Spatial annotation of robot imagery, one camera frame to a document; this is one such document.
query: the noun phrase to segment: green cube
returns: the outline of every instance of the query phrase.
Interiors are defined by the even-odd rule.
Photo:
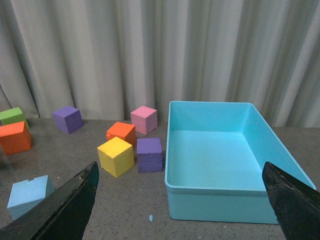
[[[2,125],[14,124],[18,122],[25,122],[26,126],[29,129],[26,117],[21,111],[20,107],[15,107],[9,110],[0,112],[0,121]]]

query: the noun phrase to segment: toy block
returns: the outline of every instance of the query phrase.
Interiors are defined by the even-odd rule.
[[[131,123],[135,130],[143,135],[148,135],[158,127],[157,110],[141,106],[131,112]]]
[[[163,151],[159,137],[138,138],[136,153],[139,173],[163,171]]]
[[[133,146],[119,137],[114,137],[98,146],[101,167],[118,178],[135,165]]]
[[[106,140],[109,141],[114,137],[118,137],[127,143],[135,146],[137,144],[136,127],[132,124],[116,122],[106,131]]]
[[[80,110],[65,106],[52,113],[56,127],[67,134],[71,134],[84,125]]]
[[[0,145],[6,155],[30,150],[32,138],[26,122],[0,126]]]
[[[48,175],[16,182],[12,185],[7,209],[13,220],[16,220],[54,191],[55,188]]]
[[[29,129],[29,125],[27,123],[26,117],[21,111],[20,107],[15,107],[15,108],[0,112],[0,121],[2,125],[25,122],[26,127]]]

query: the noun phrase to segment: speckled table surface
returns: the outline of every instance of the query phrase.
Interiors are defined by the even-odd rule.
[[[85,120],[70,135],[59,131],[53,119],[29,119],[28,123],[31,150],[6,156],[0,149],[0,228],[12,221],[7,204],[13,183],[49,175],[57,189],[91,162],[99,162],[97,147],[106,141],[106,131],[115,121]],[[160,137],[164,151],[167,126],[159,122],[147,136]],[[274,131],[319,189],[320,129],[279,127]],[[145,138],[139,133],[137,137]],[[164,172],[138,173],[135,165],[114,178],[98,165],[99,184],[84,240],[285,239],[279,225],[173,220]]]

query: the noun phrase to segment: light blue cube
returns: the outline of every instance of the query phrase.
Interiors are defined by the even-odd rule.
[[[16,182],[12,185],[7,209],[13,220],[16,220],[54,191],[55,188],[48,175]]]

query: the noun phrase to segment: blue plastic bin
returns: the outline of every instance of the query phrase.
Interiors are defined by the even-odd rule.
[[[316,189],[250,103],[172,101],[165,164],[176,220],[277,224],[266,161]]]

